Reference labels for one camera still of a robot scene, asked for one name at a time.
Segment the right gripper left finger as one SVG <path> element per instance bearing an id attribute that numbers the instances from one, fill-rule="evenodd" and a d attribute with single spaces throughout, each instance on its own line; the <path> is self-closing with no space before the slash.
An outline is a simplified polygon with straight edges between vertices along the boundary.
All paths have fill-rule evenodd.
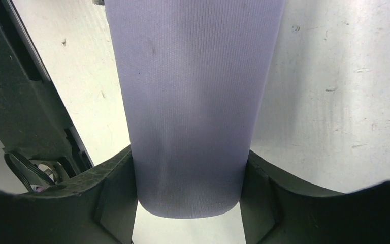
<path id="1" fill-rule="evenodd" d="M 0 191 L 0 243 L 131 243 L 137 205 L 126 147 L 42 192 Z"/>

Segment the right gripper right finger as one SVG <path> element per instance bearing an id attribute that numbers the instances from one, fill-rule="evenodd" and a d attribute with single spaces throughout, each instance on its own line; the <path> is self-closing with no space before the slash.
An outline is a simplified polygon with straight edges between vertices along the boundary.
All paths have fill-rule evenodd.
<path id="1" fill-rule="evenodd" d="M 344 194 L 250 152 L 240 209 L 247 243 L 390 243 L 390 181 Z"/>

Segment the purple umbrella case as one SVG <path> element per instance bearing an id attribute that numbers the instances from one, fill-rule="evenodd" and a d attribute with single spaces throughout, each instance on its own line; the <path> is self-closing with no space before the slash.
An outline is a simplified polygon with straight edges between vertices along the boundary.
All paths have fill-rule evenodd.
<path id="1" fill-rule="evenodd" d="M 221 215 L 240 200 L 284 1 L 105 1 L 140 204 Z"/>

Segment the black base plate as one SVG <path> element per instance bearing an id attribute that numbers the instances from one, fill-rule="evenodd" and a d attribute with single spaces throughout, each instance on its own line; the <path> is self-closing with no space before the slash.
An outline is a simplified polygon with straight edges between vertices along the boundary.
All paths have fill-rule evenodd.
<path id="1" fill-rule="evenodd" d="M 0 1 L 0 141 L 30 192 L 93 167 L 12 1 Z"/>

